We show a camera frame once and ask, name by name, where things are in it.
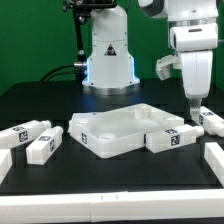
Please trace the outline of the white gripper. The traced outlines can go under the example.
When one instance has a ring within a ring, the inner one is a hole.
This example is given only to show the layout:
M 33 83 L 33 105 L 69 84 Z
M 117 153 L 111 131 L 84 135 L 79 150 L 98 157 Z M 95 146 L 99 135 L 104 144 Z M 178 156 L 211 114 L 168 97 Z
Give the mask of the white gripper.
M 213 51 L 184 52 L 180 60 L 185 95 L 190 99 L 190 115 L 198 123 L 201 99 L 206 98 L 210 90 Z

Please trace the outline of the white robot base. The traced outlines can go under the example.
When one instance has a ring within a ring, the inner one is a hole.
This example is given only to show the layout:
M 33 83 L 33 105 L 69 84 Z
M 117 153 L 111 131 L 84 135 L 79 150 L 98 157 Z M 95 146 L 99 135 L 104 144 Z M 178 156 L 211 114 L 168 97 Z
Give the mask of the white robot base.
M 91 18 L 92 53 L 87 59 L 83 89 L 101 95 L 135 90 L 140 79 L 135 76 L 134 58 L 128 51 L 126 11 L 117 5 L 102 11 L 94 10 Z

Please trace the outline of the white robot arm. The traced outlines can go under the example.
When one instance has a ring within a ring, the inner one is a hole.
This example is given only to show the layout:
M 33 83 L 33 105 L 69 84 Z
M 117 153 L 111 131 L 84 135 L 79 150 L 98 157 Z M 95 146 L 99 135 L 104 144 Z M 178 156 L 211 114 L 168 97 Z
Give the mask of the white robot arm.
M 170 67 L 181 70 L 190 115 L 198 121 L 218 46 L 216 0 L 138 0 L 138 5 L 150 18 L 167 19 L 168 44 L 174 53 L 157 60 L 156 73 L 165 80 L 171 76 Z

